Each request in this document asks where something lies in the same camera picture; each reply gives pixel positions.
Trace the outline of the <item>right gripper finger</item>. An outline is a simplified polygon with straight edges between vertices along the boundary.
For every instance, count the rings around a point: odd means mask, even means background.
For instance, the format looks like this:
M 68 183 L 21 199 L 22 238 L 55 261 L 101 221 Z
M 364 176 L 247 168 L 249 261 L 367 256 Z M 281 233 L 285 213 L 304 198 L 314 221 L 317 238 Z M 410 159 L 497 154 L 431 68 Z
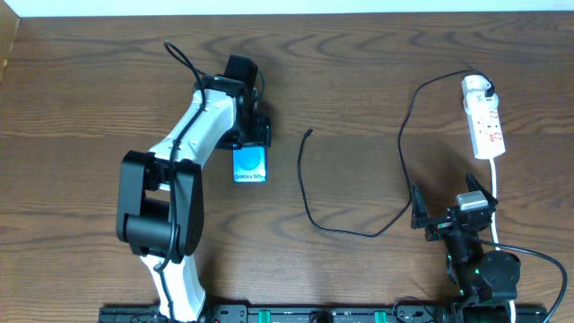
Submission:
M 480 191 L 485 197 L 491 197 L 491 192 L 478 181 L 472 172 L 466 173 L 465 183 L 470 192 Z
M 428 210 L 426 204 L 424 203 L 422 193 L 414 183 L 411 185 L 411 199 L 412 199 L 411 228 L 412 229 L 425 228 L 430 221 L 430 217 L 428 215 Z

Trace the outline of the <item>blue Samsung Galaxy smartphone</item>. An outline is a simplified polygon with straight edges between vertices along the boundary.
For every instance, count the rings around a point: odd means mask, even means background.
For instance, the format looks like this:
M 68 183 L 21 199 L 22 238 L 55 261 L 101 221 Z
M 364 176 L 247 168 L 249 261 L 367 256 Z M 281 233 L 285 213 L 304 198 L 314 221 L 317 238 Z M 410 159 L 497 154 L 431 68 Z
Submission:
M 236 183 L 266 182 L 266 155 L 262 146 L 243 147 L 232 153 Z

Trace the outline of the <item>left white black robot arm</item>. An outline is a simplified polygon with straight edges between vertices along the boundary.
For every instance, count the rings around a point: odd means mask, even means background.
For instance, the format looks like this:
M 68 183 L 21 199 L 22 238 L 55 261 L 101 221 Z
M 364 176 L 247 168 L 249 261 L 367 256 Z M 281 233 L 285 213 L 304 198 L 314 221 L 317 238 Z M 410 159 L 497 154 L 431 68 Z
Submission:
M 203 314 L 206 291 L 194 259 L 204 229 L 202 171 L 216 149 L 270 144 L 259 98 L 252 76 L 204 76 L 170 132 L 120 164 L 116 235 L 150 271 L 161 319 L 197 322 Z

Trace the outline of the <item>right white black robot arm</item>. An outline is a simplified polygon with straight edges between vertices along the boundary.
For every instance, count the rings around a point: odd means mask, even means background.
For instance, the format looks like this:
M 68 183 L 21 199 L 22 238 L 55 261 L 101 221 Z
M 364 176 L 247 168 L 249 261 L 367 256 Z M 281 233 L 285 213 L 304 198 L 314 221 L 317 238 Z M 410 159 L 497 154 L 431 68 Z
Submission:
M 478 233 L 491 226 L 498 200 L 473 174 L 468 173 L 465 181 L 468 191 L 457 195 L 457 204 L 442 217 L 429 216 L 421 191 L 412 185 L 411 228 L 424 229 L 428 242 L 445 243 L 449 279 L 462 293 L 462 299 L 450 303 L 439 321 L 501 322 L 510 317 L 503 311 L 517 298 L 521 263 L 511 253 L 483 250 Z

